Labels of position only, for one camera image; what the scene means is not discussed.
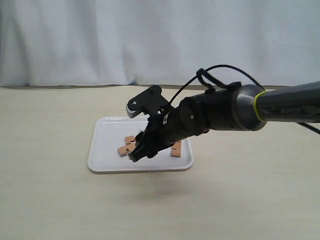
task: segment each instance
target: beige table surface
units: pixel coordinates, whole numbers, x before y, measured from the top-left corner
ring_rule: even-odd
[[[96,121],[143,89],[0,88],[1,240],[320,239],[320,138],[294,123],[192,137],[185,172],[90,172]]]

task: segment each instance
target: white tray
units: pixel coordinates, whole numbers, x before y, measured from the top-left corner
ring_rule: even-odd
[[[99,119],[91,142],[87,162],[89,169],[95,173],[172,172],[187,170],[193,165],[194,155],[189,139],[182,141],[181,157],[171,157],[170,148],[138,162],[132,162],[128,156],[120,157],[118,148],[126,144],[125,137],[136,136],[146,126],[146,117],[111,116]]]

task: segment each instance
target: robotic arm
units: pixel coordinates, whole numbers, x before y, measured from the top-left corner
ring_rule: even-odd
[[[130,118],[149,115],[145,130],[135,137],[136,147],[129,154],[132,161],[153,158],[175,142],[209,130],[257,131],[267,122],[320,123],[320,81],[273,91],[240,82],[223,87],[215,90],[210,85],[204,93],[184,98],[176,108],[161,95],[158,85],[129,100]]]

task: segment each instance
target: wooden block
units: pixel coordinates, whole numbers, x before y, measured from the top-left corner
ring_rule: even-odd
[[[136,145],[134,143],[124,145],[122,147],[118,148],[118,153],[121,157],[124,157],[131,153],[136,148]]]
[[[125,144],[133,144],[136,142],[135,136],[126,136],[124,140],[125,140]]]
[[[180,158],[181,157],[181,141],[177,141],[171,147],[171,157]]]

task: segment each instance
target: white curtain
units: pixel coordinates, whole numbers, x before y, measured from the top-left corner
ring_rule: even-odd
[[[3,0],[1,86],[319,80],[319,0]],[[248,80],[227,69],[230,83]]]

